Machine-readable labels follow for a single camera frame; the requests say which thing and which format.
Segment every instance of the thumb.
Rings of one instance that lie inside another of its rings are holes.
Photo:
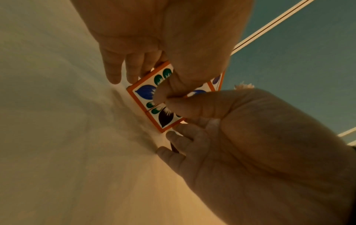
[[[180,76],[176,71],[173,71],[172,75],[166,78],[157,87],[153,102],[157,105],[165,102],[168,97],[182,97],[205,82],[204,80],[192,81]]]
[[[256,97],[257,89],[208,92],[189,98],[171,98],[167,107],[185,118],[224,118],[233,109]]]

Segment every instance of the puzzle cube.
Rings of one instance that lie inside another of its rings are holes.
[[[164,103],[159,105],[155,105],[153,103],[153,95],[157,86],[163,80],[168,78],[172,74],[173,70],[173,66],[169,62],[165,62],[150,72],[150,74],[141,78],[135,84],[127,88],[127,91],[135,102],[140,106],[140,108],[145,112],[148,118],[161,133],[184,120],[181,116],[170,111]],[[216,91],[220,86],[222,77],[223,74],[214,79],[215,86],[211,81],[209,81],[189,93],[187,96],[189,97],[200,93]]]

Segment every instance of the dark sleeve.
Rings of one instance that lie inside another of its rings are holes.
[[[356,225],[356,202],[353,203],[352,212],[351,212],[350,219],[349,219],[349,222],[347,223],[347,225]]]

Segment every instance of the green petal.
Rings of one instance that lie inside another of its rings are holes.
[[[171,69],[165,68],[165,69],[163,70],[163,77],[164,77],[164,79],[166,79],[167,77],[169,77],[171,74],[172,74]]]
[[[152,114],[157,114],[157,113],[159,113],[161,110],[162,110],[162,109],[155,108],[155,109],[153,109],[151,112],[152,112]]]
[[[158,86],[163,81],[163,77],[161,75],[155,76],[155,84]]]
[[[146,106],[147,106],[147,108],[152,108],[153,106],[155,106],[155,104],[153,103],[153,102],[148,102],[147,104],[146,104]]]

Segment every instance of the white trim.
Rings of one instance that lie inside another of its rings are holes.
[[[356,131],[356,127],[351,128],[350,130],[347,130],[347,131],[345,131],[345,132],[342,132],[342,133],[339,134],[338,136],[341,138],[341,137],[346,136],[346,135],[349,135],[349,134],[351,134],[351,133],[353,133],[353,132],[355,132],[355,131]]]
[[[355,146],[356,145],[356,140],[354,140],[353,142],[348,143],[347,145]]]
[[[242,48],[246,47],[248,44],[250,44],[251,42],[253,42],[257,38],[261,37],[263,34],[268,32],[269,30],[271,30],[272,28],[274,28],[275,26],[277,26],[278,24],[280,24],[281,22],[283,22],[284,20],[289,18],[291,15],[293,15],[296,12],[298,12],[299,10],[301,10],[302,8],[306,7],[307,5],[309,5],[313,1],[314,0],[303,0],[303,1],[299,2],[298,4],[296,4],[295,6],[293,6],[292,8],[290,8],[289,10],[285,11],[282,15],[280,15],[277,18],[275,18],[271,22],[267,23],[264,27],[262,27],[261,29],[259,29],[255,33],[251,34],[250,36],[245,38],[240,43],[238,43],[234,47],[234,50],[232,51],[231,55],[233,55],[236,52],[240,51]]]

